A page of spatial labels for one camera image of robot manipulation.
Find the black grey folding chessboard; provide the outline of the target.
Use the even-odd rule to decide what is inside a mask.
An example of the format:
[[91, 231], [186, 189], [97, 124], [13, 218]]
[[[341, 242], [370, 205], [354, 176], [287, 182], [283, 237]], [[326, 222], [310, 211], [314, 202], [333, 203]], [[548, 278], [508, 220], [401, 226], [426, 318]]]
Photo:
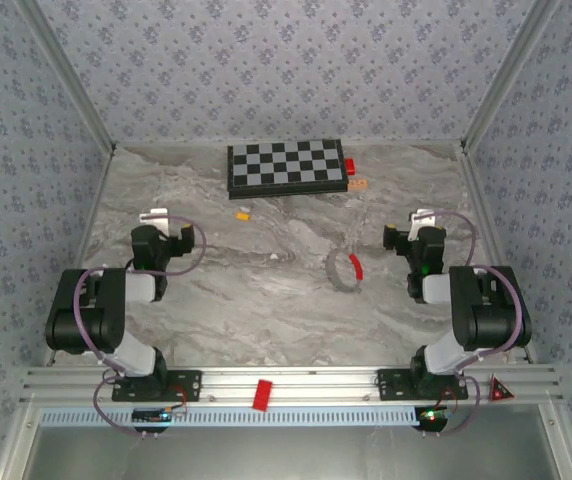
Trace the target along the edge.
[[231, 200], [338, 193], [349, 178], [339, 139], [232, 145], [227, 148]]

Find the red triangular warning sign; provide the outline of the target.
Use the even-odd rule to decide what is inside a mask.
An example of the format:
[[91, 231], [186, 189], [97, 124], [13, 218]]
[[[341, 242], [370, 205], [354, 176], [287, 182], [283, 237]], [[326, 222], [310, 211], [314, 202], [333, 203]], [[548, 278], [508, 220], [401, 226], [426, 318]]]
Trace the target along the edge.
[[495, 375], [490, 380], [489, 401], [500, 402], [512, 400], [515, 395], [505, 386], [505, 384]]

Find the long red toy brick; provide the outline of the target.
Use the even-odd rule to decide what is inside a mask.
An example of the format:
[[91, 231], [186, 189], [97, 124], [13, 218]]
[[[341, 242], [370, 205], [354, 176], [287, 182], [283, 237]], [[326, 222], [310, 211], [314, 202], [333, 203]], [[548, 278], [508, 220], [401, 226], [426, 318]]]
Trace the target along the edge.
[[268, 410], [273, 383], [269, 380], [260, 379], [257, 383], [252, 408], [257, 411]]

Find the grey metal panel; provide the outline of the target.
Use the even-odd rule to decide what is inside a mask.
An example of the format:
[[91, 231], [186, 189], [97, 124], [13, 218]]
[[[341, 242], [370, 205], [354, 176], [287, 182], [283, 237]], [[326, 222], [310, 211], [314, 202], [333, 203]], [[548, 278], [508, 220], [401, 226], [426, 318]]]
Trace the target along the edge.
[[561, 480], [537, 419], [480, 418], [450, 438], [411, 428], [197, 428], [137, 440], [44, 428], [22, 480]]

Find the aluminium side rail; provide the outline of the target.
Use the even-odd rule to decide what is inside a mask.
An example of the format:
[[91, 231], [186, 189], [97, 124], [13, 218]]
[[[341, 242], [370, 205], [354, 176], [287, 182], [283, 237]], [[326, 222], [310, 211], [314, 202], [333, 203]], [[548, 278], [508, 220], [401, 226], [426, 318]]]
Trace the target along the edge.
[[[470, 209], [474, 215], [474, 225], [477, 231], [482, 254], [475, 254], [475, 258], [481, 259], [481, 264], [487, 266], [507, 266], [508, 260], [503, 253], [501, 242], [490, 213], [489, 203], [486, 200], [480, 176], [477, 172], [476, 165], [469, 158], [465, 151], [457, 154], [457, 160], [460, 165], [462, 180], [464, 182]], [[533, 364], [537, 362], [537, 356], [531, 352], [530, 345], [526, 347], [514, 347], [502, 353], [481, 357], [477, 363], [484, 364]]]
[[42, 221], [43, 238], [49, 247], [44, 255], [40, 293], [35, 296], [36, 337], [42, 346], [46, 344], [46, 322], [61, 274], [66, 269], [80, 268], [85, 261], [114, 151], [115, 147], [110, 146], [107, 151], [70, 151], [51, 158], [53, 162], [67, 160], [68, 163], [51, 176], [52, 202]]

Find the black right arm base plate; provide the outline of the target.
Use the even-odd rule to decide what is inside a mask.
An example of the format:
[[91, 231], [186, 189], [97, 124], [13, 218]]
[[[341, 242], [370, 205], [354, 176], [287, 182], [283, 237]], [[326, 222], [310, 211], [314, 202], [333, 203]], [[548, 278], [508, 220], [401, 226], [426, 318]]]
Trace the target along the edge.
[[452, 391], [457, 400], [469, 398], [467, 387], [454, 375], [417, 373], [410, 368], [379, 369], [375, 385], [382, 401], [439, 400], [445, 390]]

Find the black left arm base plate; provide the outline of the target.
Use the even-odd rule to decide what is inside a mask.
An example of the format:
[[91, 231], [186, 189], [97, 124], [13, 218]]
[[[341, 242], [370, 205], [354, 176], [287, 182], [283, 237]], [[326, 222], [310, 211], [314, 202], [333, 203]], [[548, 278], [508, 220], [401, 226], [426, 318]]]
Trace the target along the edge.
[[197, 402], [200, 399], [202, 372], [200, 370], [169, 370], [165, 379], [159, 375], [123, 377], [114, 381], [113, 402]]

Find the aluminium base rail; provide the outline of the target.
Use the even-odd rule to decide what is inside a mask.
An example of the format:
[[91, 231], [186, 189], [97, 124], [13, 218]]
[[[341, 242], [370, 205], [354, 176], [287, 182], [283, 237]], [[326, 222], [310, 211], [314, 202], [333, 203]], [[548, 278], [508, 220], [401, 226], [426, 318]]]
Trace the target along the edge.
[[[375, 385], [379, 369], [398, 367], [184, 367], [200, 370], [202, 387], [197, 402], [191, 406], [241, 406], [253, 403], [260, 379], [273, 383], [269, 406], [366, 406], [433, 405], [430, 400], [382, 401]], [[515, 395], [514, 404], [559, 402], [563, 398], [555, 369], [549, 365], [477, 365], [463, 376], [469, 398], [451, 400], [458, 405], [489, 403], [491, 377], [495, 375]], [[112, 379], [100, 367], [44, 367], [28, 371], [20, 393], [21, 401], [46, 406], [88, 406], [93, 399], [109, 405], [143, 406], [177, 403], [113, 402]], [[102, 380], [109, 380], [102, 385]]]

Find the aluminium frame post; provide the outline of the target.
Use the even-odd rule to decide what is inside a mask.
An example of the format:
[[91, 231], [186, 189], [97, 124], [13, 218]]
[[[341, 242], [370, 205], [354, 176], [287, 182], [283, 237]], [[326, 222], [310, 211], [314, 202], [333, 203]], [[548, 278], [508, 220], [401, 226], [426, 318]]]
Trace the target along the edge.
[[471, 155], [478, 147], [561, 2], [562, 0], [533, 1], [479, 108], [472, 117], [466, 134], [462, 137], [462, 149], [466, 155]]
[[14, 0], [14, 2], [91, 136], [105, 154], [111, 155], [114, 144], [110, 134], [38, 1]]

